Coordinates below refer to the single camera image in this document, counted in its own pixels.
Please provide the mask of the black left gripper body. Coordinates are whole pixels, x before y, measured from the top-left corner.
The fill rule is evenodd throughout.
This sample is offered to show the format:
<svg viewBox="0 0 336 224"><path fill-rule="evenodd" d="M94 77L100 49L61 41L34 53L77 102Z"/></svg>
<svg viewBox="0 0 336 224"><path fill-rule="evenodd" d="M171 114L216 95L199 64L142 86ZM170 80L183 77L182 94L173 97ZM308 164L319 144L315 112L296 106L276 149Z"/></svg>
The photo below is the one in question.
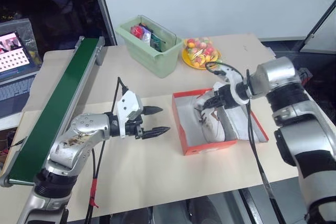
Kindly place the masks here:
<svg viewBox="0 0 336 224"><path fill-rule="evenodd" d="M143 123L142 116L138 115L133 120L128 120L125 123L125 134L127 136L134 136L135 139L140 139L143 136L143 128L141 127Z"/></svg>

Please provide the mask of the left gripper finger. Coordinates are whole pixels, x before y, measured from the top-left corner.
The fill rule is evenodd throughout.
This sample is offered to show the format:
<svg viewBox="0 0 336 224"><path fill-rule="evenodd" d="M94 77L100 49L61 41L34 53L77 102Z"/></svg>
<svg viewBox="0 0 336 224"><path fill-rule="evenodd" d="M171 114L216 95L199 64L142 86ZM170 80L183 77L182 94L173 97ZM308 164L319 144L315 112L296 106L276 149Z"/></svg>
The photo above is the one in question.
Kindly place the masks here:
<svg viewBox="0 0 336 224"><path fill-rule="evenodd" d="M167 126L154 127L151 130L143 131L141 139L144 140L144 139L158 137L164 134L165 132L167 132L169 129L170 127L167 127Z"/></svg>
<svg viewBox="0 0 336 224"><path fill-rule="evenodd" d="M159 113L161 111L163 111L163 109L158 107L158 106L146 105L146 106L143 107L142 114L143 115L153 115L153 114Z"/></svg>

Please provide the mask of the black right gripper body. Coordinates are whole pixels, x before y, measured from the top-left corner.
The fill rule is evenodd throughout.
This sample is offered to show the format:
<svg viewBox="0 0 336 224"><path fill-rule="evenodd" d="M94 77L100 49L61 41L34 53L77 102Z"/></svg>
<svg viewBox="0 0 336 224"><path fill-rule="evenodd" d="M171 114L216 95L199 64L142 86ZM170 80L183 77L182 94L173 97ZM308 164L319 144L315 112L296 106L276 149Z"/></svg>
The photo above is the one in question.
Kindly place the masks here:
<svg viewBox="0 0 336 224"><path fill-rule="evenodd" d="M224 85L220 87L215 94L215 107L219 108L223 106L225 109L232 109L238 107L238 103L234 100L231 90L230 84Z"/></svg>

